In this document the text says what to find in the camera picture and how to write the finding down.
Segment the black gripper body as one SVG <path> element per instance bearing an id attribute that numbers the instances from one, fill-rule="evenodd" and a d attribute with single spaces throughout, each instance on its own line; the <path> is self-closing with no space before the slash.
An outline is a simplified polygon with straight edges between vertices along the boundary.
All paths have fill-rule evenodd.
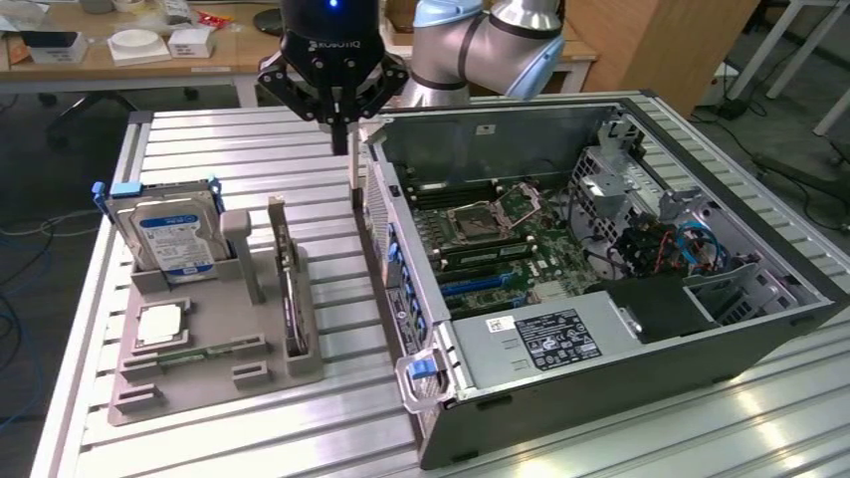
<path id="1" fill-rule="evenodd" d="M 381 4 L 377 1 L 283 1 L 283 37 L 281 52 L 299 73 L 318 79 L 318 69 L 329 70 L 338 102 L 345 78 L 345 63 L 367 59 L 373 65 L 386 53 L 379 32 Z"/>

